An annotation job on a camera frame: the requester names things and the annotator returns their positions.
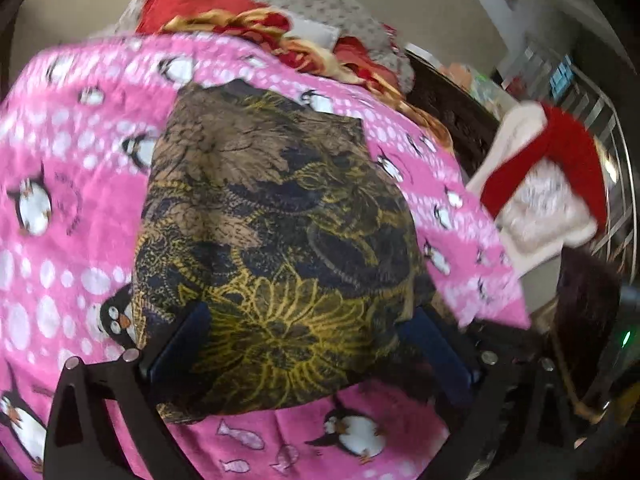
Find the brown floral patterned garment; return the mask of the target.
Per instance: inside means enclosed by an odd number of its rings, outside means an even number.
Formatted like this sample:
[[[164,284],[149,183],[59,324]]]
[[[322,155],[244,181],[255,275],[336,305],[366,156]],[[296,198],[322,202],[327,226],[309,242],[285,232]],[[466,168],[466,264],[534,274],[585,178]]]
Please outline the brown floral patterned garment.
[[[359,119],[242,80],[178,92],[134,251],[134,330],[148,344],[192,302],[208,317],[163,419],[292,408],[383,373],[434,290]]]

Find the dark wooden headboard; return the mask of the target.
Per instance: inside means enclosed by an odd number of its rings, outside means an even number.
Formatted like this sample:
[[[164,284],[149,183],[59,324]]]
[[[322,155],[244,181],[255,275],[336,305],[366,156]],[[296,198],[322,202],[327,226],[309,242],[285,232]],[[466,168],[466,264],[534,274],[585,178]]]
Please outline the dark wooden headboard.
[[[408,101],[436,117],[448,129],[454,141],[454,154],[469,179],[488,154],[498,130],[498,120],[429,62],[409,51],[407,56],[414,71]]]

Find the red cloth on chair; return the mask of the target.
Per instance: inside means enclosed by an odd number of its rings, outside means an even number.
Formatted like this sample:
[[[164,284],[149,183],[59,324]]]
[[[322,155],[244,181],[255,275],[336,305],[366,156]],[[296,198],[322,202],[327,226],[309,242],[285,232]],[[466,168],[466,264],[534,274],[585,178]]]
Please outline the red cloth on chair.
[[[503,162],[484,184],[480,201],[494,217],[510,200],[529,170],[543,159],[559,166],[573,193],[586,204],[603,234],[608,221],[605,183],[593,136],[562,108],[533,102],[546,123],[533,140]]]

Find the pink penguin blanket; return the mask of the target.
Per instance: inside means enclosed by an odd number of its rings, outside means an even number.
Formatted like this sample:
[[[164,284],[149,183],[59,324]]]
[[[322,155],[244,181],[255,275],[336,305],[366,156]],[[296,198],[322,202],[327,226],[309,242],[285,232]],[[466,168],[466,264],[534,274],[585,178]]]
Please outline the pink penguin blanket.
[[[524,296],[454,154],[366,90],[297,73],[242,40],[116,37],[44,51],[1,105],[1,447],[43,475],[65,362],[139,344],[132,272],[152,156],[178,92],[234,80],[359,119],[400,189],[435,290],[461,325],[525,327]],[[408,477],[445,431],[431,408],[360,381],[292,408],[170,422],[209,479]]]

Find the white pillow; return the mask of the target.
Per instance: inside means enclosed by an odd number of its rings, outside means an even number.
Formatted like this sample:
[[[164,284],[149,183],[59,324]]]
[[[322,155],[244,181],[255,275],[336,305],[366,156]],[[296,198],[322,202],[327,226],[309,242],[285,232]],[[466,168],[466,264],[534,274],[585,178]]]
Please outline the white pillow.
[[[296,14],[288,14],[291,29],[287,37],[311,41],[323,49],[333,51],[340,39],[341,29],[338,27],[307,20]]]

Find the red gold crumpled blanket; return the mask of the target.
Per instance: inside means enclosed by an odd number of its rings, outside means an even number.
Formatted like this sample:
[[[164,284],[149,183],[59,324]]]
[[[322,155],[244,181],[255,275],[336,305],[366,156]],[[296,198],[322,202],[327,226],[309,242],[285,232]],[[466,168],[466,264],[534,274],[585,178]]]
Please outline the red gold crumpled blanket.
[[[417,124],[448,153],[454,152],[449,130],[435,117],[406,100],[398,79],[375,63],[355,37],[327,49],[292,34],[293,22],[282,10],[254,0],[144,0],[136,32],[141,35],[216,32],[257,44],[296,72],[333,79],[369,91],[392,110]]]

